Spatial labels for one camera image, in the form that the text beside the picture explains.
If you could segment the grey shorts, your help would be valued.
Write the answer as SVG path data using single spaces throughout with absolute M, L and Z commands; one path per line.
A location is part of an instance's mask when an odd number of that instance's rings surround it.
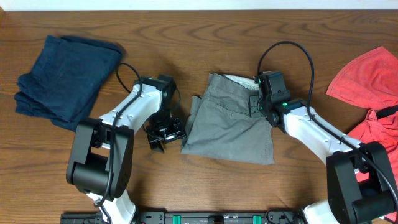
M 193 96 L 182 154 L 269 165 L 274 163 L 272 126 L 249 115 L 252 79 L 209 74 L 203 96 Z

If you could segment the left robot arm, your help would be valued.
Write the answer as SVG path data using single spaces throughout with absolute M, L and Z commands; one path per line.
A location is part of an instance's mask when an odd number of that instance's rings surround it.
M 142 77 L 115 109 L 78 123 L 66 180 L 99 207 L 98 213 L 64 214 L 61 223 L 135 223 L 136 206 L 126 190 L 131 176 L 134 136 L 146 123 L 150 148 L 185 138 L 182 121 L 169 108 L 177 89 L 173 78 Z

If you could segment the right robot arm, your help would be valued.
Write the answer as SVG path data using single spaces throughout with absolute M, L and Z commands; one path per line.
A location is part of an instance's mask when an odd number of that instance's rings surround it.
M 307 106 L 291 98 L 282 72 L 254 77 L 259 93 L 249 98 L 250 115 L 260 116 L 298 139 L 325 165 L 326 200 L 304 207 L 296 223 L 371 223 L 397 212 L 397 186 L 381 143 L 351 138 Z

